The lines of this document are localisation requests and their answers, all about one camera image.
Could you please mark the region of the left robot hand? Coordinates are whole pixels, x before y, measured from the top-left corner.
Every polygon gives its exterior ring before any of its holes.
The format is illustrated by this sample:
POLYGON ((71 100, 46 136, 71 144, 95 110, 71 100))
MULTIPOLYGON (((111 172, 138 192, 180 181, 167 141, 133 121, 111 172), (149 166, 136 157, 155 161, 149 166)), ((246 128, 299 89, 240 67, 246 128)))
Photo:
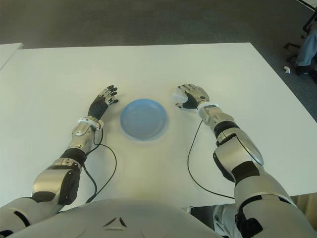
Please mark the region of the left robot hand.
POLYGON ((118 99, 115 98, 116 94, 117 87, 114 87, 113 85, 103 89, 91 103, 88 110, 88 116, 100 120, 108 107, 111 104, 118 102, 118 99))

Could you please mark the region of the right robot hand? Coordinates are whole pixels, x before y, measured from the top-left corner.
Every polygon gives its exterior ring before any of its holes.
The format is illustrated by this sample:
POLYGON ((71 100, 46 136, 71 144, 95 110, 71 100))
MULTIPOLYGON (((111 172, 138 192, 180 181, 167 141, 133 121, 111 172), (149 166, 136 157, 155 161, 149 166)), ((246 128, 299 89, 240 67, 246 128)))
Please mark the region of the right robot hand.
POLYGON ((205 90, 193 84, 183 84, 178 86, 181 92, 186 96, 184 103, 176 103, 175 106, 180 109, 197 109, 202 103, 209 102, 210 98, 205 90))

